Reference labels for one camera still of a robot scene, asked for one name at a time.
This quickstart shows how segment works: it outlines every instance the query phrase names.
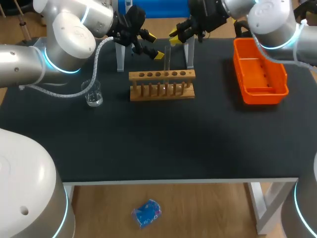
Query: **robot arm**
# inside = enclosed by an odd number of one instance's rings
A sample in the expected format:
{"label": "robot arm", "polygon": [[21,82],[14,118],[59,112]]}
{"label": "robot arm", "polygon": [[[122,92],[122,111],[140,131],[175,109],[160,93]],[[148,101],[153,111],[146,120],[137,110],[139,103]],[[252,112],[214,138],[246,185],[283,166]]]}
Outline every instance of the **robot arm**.
{"label": "robot arm", "polygon": [[190,19],[170,33],[172,44],[185,43],[194,34],[201,42],[205,31],[225,24],[228,17],[247,16],[251,32],[271,58],[293,61],[296,45],[298,61],[317,64],[317,27],[300,30],[291,0],[189,0],[189,8]]}
{"label": "robot arm", "polygon": [[143,47],[137,35],[150,42],[156,37],[141,26],[145,12],[132,6],[126,15],[113,12],[101,0],[34,0],[34,9],[47,23],[45,44],[33,47],[0,45],[0,88],[38,83],[64,84],[78,72],[96,48],[95,37],[114,41],[152,59],[164,54]]}

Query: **glowing blue ring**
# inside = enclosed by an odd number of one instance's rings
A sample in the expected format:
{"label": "glowing blue ring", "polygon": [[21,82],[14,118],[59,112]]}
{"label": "glowing blue ring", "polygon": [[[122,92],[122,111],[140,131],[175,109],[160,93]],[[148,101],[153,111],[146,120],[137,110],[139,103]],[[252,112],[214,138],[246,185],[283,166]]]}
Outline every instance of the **glowing blue ring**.
{"label": "glowing blue ring", "polygon": [[68,196],[67,196],[67,192],[66,192],[65,187],[64,187],[64,190],[65,190],[65,196],[66,196],[66,210],[65,210],[64,218],[63,218],[63,220],[61,221],[60,226],[59,226],[57,232],[55,233],[55,235],[54,235],[52,238],[56,238],[56,237],[57,237],[57,235],[58,235],[60,229],[62,228],[62,226],[64,225],[64,222],[65,222],[65,220],[66,220],[66,215],[67,215],[67,210],[68,210]]}
{"label": "glowing blue ring", "polygon": [[312,230],[312,228],[309,227],[309,225],[307,224],[307,222],[305,221],[301,211],[299,210],[298,204],[297,204],[297,198],[296,198],[296,187],[297,187],[297,183],[295,185],[295,189],[294,189],[294,200],[295,200],[295,206],[296,206],[296,210],[298,212],[299,217],[301,218],[302,222],[304,223],[305,227],[310,231],[310,233],[317,238],[317,234]]}
{"label": "glowing blue ring", "polygon": [[277,49],[280,49],[280,48],[283,48],[284,46],[294,42],[297,40],[297,38],[299,37],[300,35],[300,30],[299,30],[299,25],[296,24],[296,30],[293,34],[293,36],[291,37],[291,39],[289,39],[287,42],[285,42],[283,45],[280,45],[280,46],[277,46],[277,47],[266,47],[262,44],[260,44],[264,49],[267,49],[267,50],[277,50]]}
{"label": "glowing blue ring", "polygon": [[57,67],[57,66],[56,66],[55,64],[53,64],[52,61],[49,59],[48,54],[46,53],[46,48],[45,48],[45,50],[44,50],[44,55],[45,55],[46,60],[50,63],[50,65],[51,65],[52,67],[54,67],[55,69],[57,69],[58,71],[60,71],[60,72],[63,72],[63,73],[77,73],[77,72],[80,70],[80,69],[78,69],[78,70],[76,70],[76,71],[66,71],[66,70],[63,70],[63,69]]}
{"label": "glowing blue ring", "polygon": [[86,18],[87,18],[89,9],[90,9],[90,7],[87,6],[86,11],[85,11],[85,14],[84,14],[84,17],[83,17],[83,19],[81,19],[81,21],[80,21],[82,24],[84,24],[84,22],[85,22],[85,20],[86,20]]}

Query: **blue container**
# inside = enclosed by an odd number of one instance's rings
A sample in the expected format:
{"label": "blue container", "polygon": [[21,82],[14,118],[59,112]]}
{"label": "blue container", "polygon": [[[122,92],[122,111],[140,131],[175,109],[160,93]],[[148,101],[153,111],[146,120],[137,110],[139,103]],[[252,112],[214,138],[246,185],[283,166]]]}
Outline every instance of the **blue container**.
{"label": "blue container", "polygon": [[[141,7],[147,18],[189,17],[188,0],[133,0]],[[119,12],[125,14],[124,0],[118,0]]]}

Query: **white table frame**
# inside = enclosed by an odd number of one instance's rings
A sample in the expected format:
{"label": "white table frame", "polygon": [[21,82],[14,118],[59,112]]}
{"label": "white table frame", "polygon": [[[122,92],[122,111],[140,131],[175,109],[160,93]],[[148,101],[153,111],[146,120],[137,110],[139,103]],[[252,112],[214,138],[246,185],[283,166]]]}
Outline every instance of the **white table frame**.
{"label": "white table frame", "polygon": [[[259,235],[267,235],[280,221],[283,202],[292,190],[298,178],[255,178],[255,179],[171,179],[171,180],[128,180],[128,181],[96,181],[65,182],[64,186],[70,201],[74,186],[83,185],[120,185],[120,184],[171,184],[171,183],[242,183],[247,182],[251,194],[253,210],[257,220]],[[271,182],[271,186],[263,194],[260,182]]]}

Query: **blue plastic bag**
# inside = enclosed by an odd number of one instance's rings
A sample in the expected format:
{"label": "blue plastic bag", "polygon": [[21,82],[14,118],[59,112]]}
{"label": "blue plastic bag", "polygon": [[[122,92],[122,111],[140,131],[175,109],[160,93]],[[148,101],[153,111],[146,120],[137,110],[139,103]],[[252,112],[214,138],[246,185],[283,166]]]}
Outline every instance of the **blue plastic bag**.
{"label": "blue plastic bag", "polygon": [[140,228],[146,227],[147,225],[151,224],[161,214],[162,211],[159,204],[152,199],[147,201],[147,203],[145,203],[138,209],[133,209],[132,211],[132,216],[137,221]]}

